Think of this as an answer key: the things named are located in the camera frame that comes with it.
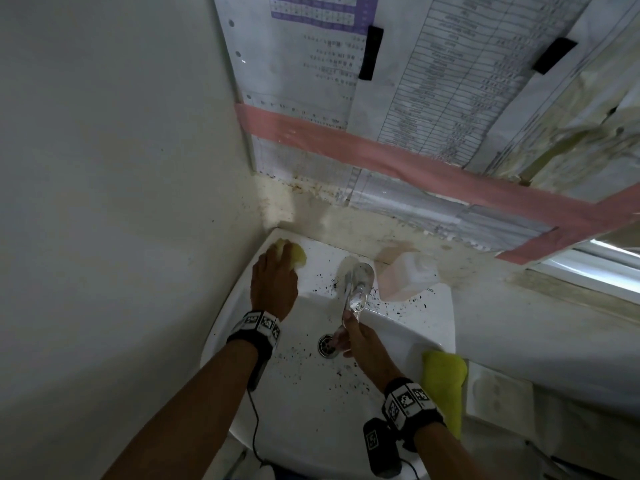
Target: wrist band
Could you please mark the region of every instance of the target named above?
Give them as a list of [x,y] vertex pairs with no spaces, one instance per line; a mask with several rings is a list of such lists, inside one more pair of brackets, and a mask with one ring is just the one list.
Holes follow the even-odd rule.
[[247,313],[231,330],[227,343],[233,340],[245,340],[258,350],[258,362],[255,364],[247,389],[255,390],[260,377],[271,358],[280,339],[278,319],[268,312],[252,311]]
[[385,404],[382,414],[396,433],[396,437],[404,440],[404,448],[416,452],[413,437],[423,426],[439,422],[444,424],[442,413],[420,384],[411,379],[393,379],[385,387]]

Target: white sink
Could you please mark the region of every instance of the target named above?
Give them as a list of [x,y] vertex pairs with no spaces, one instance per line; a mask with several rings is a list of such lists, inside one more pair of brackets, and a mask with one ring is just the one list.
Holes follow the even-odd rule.
[[[317,344],[340,326],[341,280],[355,261],[373,262],[322,242],[274,230],[229,294],[202,352],[203,366],[225,343],[231,328],[251,310],[251,266],[278,238],[299,243],[307,265],[298,271],[299,297],[282,323],[280,343],[253,393],[260,414],[256,450],[261,457],[315,478],[370,479],[362,427],[382,418],[383,396],[357,367],[341,355],[322,357]],[[382,303],[378,284],[360,320],[373,327],[398,367],[411,379],[422,375],[421,354],[428,349],[455,352],[451,291],[444,284],[403,303]],[[255,416],[247,395],[231,427],[251,448]],[[417,455],[402,449],[418,474],[425,469]],[[404,465],[400,478],[412,479]]]

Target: black cable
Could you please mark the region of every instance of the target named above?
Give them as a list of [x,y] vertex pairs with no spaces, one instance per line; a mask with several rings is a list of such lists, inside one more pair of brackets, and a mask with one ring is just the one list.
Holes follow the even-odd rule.
[[415,471],[415,468],[413,468],[413,465],[411,464],[410,461],[407,461],[404,458],[401,458],[400,461],[402,461],[403,463],[406,463],[411,467],[411,469],[413,470],[413,474],[415,475],[415,480],[420,480],[420,477],[418,476],[418,472]]
[[251,407],[253,408],[253,412],[255,414],[255,429],[253,430],[253,439],[251,441],[252,448],[253,448],[253,455],[260,462],[260,466],[263,466],[264,460],[258,456],[258,452],[255,450],[255,434],[258,432],[258,425],[260,424],[260,418],[258,417],[258,411],[255,408],[255,404],[253,403],[253,398],[251,397],[251,393],[249,391],[247,391],[246,393],[249,395],[249,401],[251,401]]

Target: plastic bottle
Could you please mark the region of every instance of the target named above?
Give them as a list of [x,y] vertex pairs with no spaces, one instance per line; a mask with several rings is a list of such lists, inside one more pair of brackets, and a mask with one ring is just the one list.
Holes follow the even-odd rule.
[[378,276],[382,301],[405,301],[440,282],[435,259],[422,253],[403,253]]

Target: drain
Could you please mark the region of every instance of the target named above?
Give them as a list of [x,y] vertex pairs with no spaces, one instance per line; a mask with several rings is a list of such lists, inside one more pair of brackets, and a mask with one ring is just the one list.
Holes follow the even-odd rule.
[[329,342],[331,342],[332,338],[332,335],[326,334],[320,337],[320,340],[318,340],[318,352],[320,352],[320,355],[322,355],[322,357],[324,358],[333,358],[338,355],[338,351],[334,347],[329,345]]

